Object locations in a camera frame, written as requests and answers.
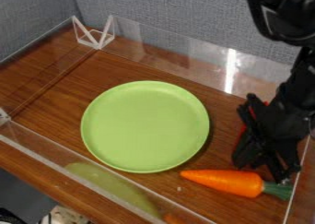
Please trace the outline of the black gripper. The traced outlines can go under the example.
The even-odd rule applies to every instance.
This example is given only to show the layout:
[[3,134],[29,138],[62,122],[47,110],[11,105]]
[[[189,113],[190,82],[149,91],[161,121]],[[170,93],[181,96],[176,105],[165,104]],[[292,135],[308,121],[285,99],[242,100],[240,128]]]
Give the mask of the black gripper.
[[284,86],[278,87],[270,102],[248,93],[245,102],[257,116],[260,135],[232,150],[230,160],[237,169],[265,165],[276,183],[285,183],[301,170],[297,144],[308,134],[312,121],[312,96],[290,99]]

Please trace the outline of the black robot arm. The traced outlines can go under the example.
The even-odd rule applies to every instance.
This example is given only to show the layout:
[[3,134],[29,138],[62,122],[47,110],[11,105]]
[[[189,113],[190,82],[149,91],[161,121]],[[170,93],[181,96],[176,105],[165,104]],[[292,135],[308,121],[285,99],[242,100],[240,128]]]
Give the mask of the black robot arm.
[[315,0],[245,0],[262,37],[300,48],[290,75],[269,102],[249,93],[237,107],[244,123],[230,159],[264,165],[277,183],[301,170],[297,144],[315,137]]

